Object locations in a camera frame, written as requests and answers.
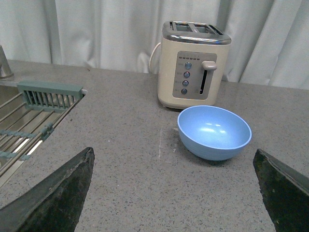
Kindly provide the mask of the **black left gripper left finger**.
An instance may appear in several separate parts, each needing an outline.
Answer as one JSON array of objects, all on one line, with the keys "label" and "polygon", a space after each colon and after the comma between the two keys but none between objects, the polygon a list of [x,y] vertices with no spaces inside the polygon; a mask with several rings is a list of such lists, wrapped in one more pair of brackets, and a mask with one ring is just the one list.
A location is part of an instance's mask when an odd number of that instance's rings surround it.
[{"label": "black left gripper left finger", "polygon": [[79,222],[95,161],[87,147],[0,210],[2,232],[72,232]]}]

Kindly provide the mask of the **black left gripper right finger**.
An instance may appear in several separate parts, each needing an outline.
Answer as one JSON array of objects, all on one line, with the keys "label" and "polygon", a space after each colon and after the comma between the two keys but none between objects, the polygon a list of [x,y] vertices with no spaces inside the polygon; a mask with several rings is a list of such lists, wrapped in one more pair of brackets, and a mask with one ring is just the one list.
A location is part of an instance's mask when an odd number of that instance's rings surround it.
[{"label": "black left gripper right finger", "polygon": [[265,208],[277,232],[309,230],[309,178],[258,149],[253,159]]}]

